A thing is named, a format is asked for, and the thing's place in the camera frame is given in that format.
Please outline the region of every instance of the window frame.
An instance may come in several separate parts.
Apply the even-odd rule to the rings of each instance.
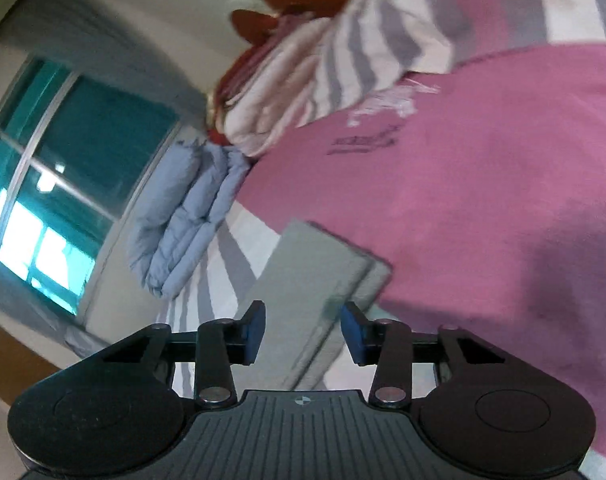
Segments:
[[[28,56],[25,62],[21,65],[20,69],[12,79],[11,84],[8,86],[7,90],[4,92],[3,97],[0,101],[0,115],[8,103],[9,99],[12,97],[14,89],[16,85],[20,82],[22,76],[26,73],[29,67],[34,63],[37,58],[34,56]],[[27,176],[29,168],[34,168],[41,174],[49,174],[55,180],[55,185],[59,186],[61,189],[68,192],[75,199],[79,200],[81,203],[95,210],[100,215],[110,219],[112,221],[112,227],[108,231],[105,240],[103,240],[102,245],[100,247],[99,253],[96,257],[94,268],[90,275],[90,279],[88,280],[85,290],[83,292],[83,296],[80,298],[78,306],[76,308],[76,315],[68,312],[65,308],[56,304],[52,300],[50,300],[47,296],[39,293],[33,286],[29,283],[24,282],[20,278],[18,281],[23,285],[27,286],[33,294],[38,295],[38,297],[43,298],[46,303],[51,303],[52,306],[56,306],[56,312],[65,316],[67,318],[71,318],[75,323],[84,326],[86,325],[88,314],[90,313],[92,301],[97,292],[97,286],[100,283],[100,278],[102,277],[103,270],[106,267],[107,261],[112,253],[118,238],[122,234],[123,228],[125,227],[126,222],[131,214],[132,208],[136,199],[140,195],[145,183],[148,181],[155,167],[158,165],[163,153],[171,146],[176,139],[177,134],[179,133],[181,127],[183,126],[183,122],[180,118],[177,118],[176,121],[170,126],[165,137],[162,142],[159,143],[156,151],[150,157],[147,165],[143,169],[141,175],[139,176],[131,194],[127,198],[126,207],[121,214],[115,214],[114,212],[109,211],[104,208],[101,204],[96,202],[91,196],[84,193],[77,186],[68,181],[62,174],[57,173],[56,171],[48,168],[45,163],[38,160],[35,156],[36,149],[39,146],[46,130],[48,129],[49,123],[52,121],[56,112],[60,108],[60,106],[64,103],[67,95],[72,91],[74,85],[80,78],[81,74],[79,72],[70,72],[67,78],[64,80],[61,87],[58,89],[51,102],[48,104],[43,115],[38,120],[38,124],[30,137],[30,140],[27,142],[25,146],[22,146],[20,142],[12,138],[9,134],[5,133],[0,128],[0,140],[2,140],[5,144],[9,145],[11,149],[17,152],[20,155],[19,162],[14,170],[14,174],[12,175],[12,179],[7,187],[7,196],[3,205],[3,209],[0,215],[0,249],[3,243],[3,237],[7,229],[7,225],[10,220],[10,216],[12,213],[12,209],[14,204],[18,199],[18,194],[20,191],[20,187],[22,186],[25,177]]]

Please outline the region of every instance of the blue comforter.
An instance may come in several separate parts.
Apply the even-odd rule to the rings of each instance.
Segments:
[[[168,300],[180,293],[249,168],[236,148],[209,142],[167,150],[132,212],[129,268],[144,288]]]

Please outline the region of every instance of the white print on bed sheet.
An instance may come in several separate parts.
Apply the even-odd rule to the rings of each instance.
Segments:
[[[347,125],[349,128],[360,126],[360,117],[364,115],[376,115],[383,110],[394,110],[402,119],[416,114],[414,106],[414,95],[416,94],[438,94],[441,89],[438,86],[427,86],[415,81],[405,79],[411,84],[400,84],[376,92],[368,96],[360,105],[350,110]]]

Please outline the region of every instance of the circular logo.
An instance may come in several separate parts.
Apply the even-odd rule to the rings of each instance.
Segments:
[[[299,406],[307,406],[309,403],[312,402],[312,399],[306,396],[300,396],[294,399],[294,402],[297,403]]]

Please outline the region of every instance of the gray curtain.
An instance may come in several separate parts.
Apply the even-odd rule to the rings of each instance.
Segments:
[[[19,0],[0,26],[0,40],[203,125],[203,93],[164,53],[94,0]]]
[[[87,357],[107,344],[86,332],[60,307],[20,280],[0,262],[0,311],[45,337]]]

